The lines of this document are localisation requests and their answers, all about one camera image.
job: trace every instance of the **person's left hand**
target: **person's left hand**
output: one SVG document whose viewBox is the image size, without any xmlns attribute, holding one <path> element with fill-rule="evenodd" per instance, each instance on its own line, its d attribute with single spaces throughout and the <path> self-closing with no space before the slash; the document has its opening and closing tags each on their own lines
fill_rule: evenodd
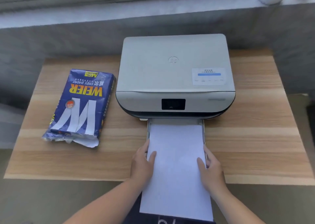
<svg viewBox="0 0 315 224">
<path fill-rule="evenodd" d="M 149 161 L 147 160 L 145 153 L 148 150 L 149 143 L 150 140 L 147 140 L 144 145 L 137 150 L 131 162 L 130 179 L 134 180 L 142 187 L 152 178 L 155 156 L 157 154 L 156 151 L 153 151 Z"/>
</svg>

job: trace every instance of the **printer display screen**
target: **printer display screen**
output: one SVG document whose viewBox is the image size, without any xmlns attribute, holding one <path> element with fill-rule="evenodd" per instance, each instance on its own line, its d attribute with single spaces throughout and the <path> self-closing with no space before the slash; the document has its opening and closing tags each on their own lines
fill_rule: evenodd
<svg viewBox="0 0 315 224">
<path fill-rule="evenodd" d="M 162 110 L 185 110 L 186 99 L 162 99 Z"/>
</svg>

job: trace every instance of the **forearm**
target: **forearm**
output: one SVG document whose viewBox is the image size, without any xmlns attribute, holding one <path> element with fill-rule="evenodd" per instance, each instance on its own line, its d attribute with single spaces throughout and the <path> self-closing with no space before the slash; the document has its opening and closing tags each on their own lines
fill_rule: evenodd
<svg viewBox="0 0 315 224">
<path fill-rule="evenodd" d="M 230 191 L 222 192 L 213 197 L 228 224 L 264 224 Z"/>
<path fill-rule="evenodd" d="M 120 224 L 142 191 L 142 185 L 127 180 L 74 214 L 65 224 Z"/>
</svg>

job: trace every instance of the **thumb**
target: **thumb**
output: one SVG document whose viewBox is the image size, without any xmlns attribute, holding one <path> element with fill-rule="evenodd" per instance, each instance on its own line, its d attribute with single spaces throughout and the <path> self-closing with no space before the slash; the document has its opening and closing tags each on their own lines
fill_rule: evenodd
<svg viewBox="0 0 315 224">
<path fill-rule="evenodd" d="M 151 153 L 150 158 L 149 158 L 149 163 L 154 164 L 156 155 L 157 155 L 157 152 L 156 152 L 156 151 L 153 151 L 153 152 Z"/>
<path fill-rule="evenodd" d="M 200 171 L 200 174 L 203 175 L 205 171 L 207 171 L 206 166 L 204 165 L 204 162 L 201 158 L 197 158 L 198 168 Z"/>
</svg>

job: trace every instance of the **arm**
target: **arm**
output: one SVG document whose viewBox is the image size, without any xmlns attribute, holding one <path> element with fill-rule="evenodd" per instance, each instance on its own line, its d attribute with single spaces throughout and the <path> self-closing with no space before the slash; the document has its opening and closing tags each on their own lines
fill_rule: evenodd
<svg viewBox="0 0 315 224">
<path fill-rule="evenodd" d="M 227 222 L 229 224 L 264 224 L 262 220 L 230 193 L 225 184 L 220 162 L 206 146 L 204 146 L 204 151 L 208 157 L 206 159 L 208 168 L 206 169 L 201 158 L 197 159 L 201 181 L 219 206 Z"/>
<path fill-rule="evenodd" d="M 137 197 L 153 175 L 156 152 L 147 161 L 149 140 L 132 157 L 130 179 L 91 202 L 64 224 L 119 224 L 131 210 Z"/>
</svg>

